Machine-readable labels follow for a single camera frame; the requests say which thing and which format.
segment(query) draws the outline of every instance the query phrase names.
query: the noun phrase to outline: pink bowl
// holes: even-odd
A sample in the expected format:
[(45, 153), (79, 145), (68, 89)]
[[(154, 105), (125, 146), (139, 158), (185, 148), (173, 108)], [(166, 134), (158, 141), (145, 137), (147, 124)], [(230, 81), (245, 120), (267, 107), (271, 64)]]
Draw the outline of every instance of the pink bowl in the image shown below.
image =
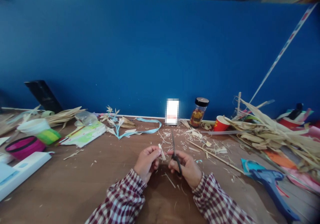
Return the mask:
[(34, 152), (42, 152), (46, 148), (38, 138), (29, 136), (16, 140), (6, 146), (5, 150), (16, 159), (22, 161)]

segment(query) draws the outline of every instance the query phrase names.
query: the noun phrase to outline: wooden table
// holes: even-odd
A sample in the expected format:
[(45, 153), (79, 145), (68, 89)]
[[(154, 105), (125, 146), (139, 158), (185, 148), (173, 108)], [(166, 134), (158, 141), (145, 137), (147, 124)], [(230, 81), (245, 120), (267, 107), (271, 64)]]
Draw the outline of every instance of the wooden table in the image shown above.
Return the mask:
[[(134, 122), (138, 125), (138, 130), (158, 127), (155, 123), (137, 120)], [(64, 136), (74, 129), (73, 123), (70, 123), (61, 131), (61, 135)], [(163, 125), (160, 133), (169, 132), (171, 129), (175, 135), (176, 149), (183, 150), (181, 141), (186, 143), (186, 140), (182, 133), (187, 128), (182, 124), (180, 128)], [(240, 149), (239, 143), (230, 136), (212, 138), (220, 146), (229, 145), (227, 155), (240, 169), (242, 169), (240, 158), (255, 160), (268, 169), (274, 169), (256, 154)], [(133, 168), (138, 154), (144, 148), (159, 143), (162, 143), (162, 139), (158, 133), (132, 135), (130, 138), (124, 137), (120, 140), (106, 133), (85, 146), (84, 151), (65, 161), (64, 158), (77, 151), (75, 146), (49, 147), (49, 151), (55, 151), (52, 159), (5, 198), (5, 200), (11, 198), (9, 201), (0, 203), (1, 223), (84, 223), (105, 199), (106, 189)], [(171, 144), (162, 145), (164, 150), (168, 150), (169, 148), (165, 147), (170, 146)], [(206, 160), (202, 151), (186, 152), (196, 160), (202, 160), (202, 163), (198, 164), (200, 169), (206, 174), (213, 172), (226, 193), (258, 223), (286, 223), (263, 185), (213, 157), (210, 160), (216, 164)], [(205, 223), (193, 202), (191, 189), (185, 180), (179, 180), (176, 175), (169, 172), (168, 162), (160, 164), (159, 171), (151, 176), (144, 191), (146, 203), (136, 223)], [(179, 185), (180, 190), (175, 189), (166, 176), (162, 176), (164, 173), (169, 175), (175, 185)], [(286, 198), (286, 202), (303, 222), (308, 223), (305, 217), (312, 220), (310, 216), (317, 213), (315, 203), (319, 199), (288, 181), (282, 181), (280, 186), (290, 196), (290, 199)]]

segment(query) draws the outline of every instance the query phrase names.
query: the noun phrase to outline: scissors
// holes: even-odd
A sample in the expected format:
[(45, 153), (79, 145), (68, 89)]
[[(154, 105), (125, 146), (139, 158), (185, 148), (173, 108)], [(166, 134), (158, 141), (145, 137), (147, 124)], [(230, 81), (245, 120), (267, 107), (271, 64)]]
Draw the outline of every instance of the scissors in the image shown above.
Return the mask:
[(178, 177), (181, 177), (182, 170), (181, 170), (179, 158), (176, 156), (176, 148), (174, 146), (174, 139), (173, 139), (173, 132), (172, 131), (171, 131), (171, 134), (172, 134), (172, 143), (173, 143), (173, 155), (171, 156), (171, 159), (173, 159), (174, 161), (176, 161), (178, 163), (179, 172), (176, 171), (176, 173), (178, 174)]

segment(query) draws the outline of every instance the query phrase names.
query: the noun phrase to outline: glue gun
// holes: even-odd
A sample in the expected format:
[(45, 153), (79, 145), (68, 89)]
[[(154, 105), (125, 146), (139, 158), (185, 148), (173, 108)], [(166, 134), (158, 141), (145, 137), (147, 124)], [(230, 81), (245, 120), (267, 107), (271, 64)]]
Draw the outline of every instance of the glue gun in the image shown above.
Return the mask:
[(250, 170), (250, 173), (254, 180), (264, 185), (278, 211), (286, 218), (288, 223), (300, 221), (298, 215), (290, 209), (277, 190), (276, 181), (281, 181), (284, 178), (282, 173), (273, 170)]

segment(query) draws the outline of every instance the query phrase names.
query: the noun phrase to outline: plaid shirt sleeve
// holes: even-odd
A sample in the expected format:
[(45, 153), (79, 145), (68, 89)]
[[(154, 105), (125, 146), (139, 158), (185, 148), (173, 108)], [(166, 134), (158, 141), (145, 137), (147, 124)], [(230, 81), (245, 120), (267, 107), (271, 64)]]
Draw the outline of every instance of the plaid shirt sleeve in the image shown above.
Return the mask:
[(94, 210), (85, 224), (134, 223), (145, 198), (147, 184), (131, 169), (125, 178), (107, 190), (107, 198)]
[(213, 174), (205, 175), (192, 191), (194, 202), (208, 223), (255, 223), (220, 187)]

